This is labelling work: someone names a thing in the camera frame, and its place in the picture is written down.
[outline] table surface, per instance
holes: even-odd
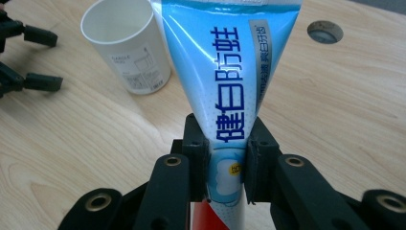
[[[16,72],[64,78],[56,93],[0,99],[0,229],[57,229],[97,188],[126,194],[181,139],[192,112],[175,74],[160,91],[127,93],[79,22],[94,0],[13,0],[9,17],[58,34],[55,48],[7,40]],[[316,20],[344,31],[333,45],[306,32]],[[334,189],[406,195],[406,16],[345,0],[304,0],[259,116],[282,152],[309,159]],[[250,205],[246,229],[273,229],[269,204]]]

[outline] light wood surface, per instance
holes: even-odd
[[[12,0],[9,17],[59,35],[55,48],[7,40],[0,60],[21,75],[61,76],[56,93],[0,99],[0,229],[57,229],[87,192],[126,194],[183,135],[192,112],[176,75],[152,95],[128,94],[81,35],[94,0]],[[334,45],[307,26],[329,20]],[[338,191],[406,196],[406,16],[345,0],[304,0],[259,116],[284,153],[308,158]],[[250,205],[246,229],[273,229],[269,204]]]

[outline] blue toothpaste tube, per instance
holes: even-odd
[[[243,229],[247,138],[301,4],[151,0],[194,116],[210,141],[206,206],[215,218],[199,212],[193,229],[214,229],[216,221],[222,227],[215,229]]]

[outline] paper cup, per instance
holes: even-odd
[[[147,0],[99,1],[80,28],[129,92],[148,94],[167,83],[167,53]]]

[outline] red stripe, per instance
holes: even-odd
[[[229,230],[205,200],[194,203],[192,230]]]

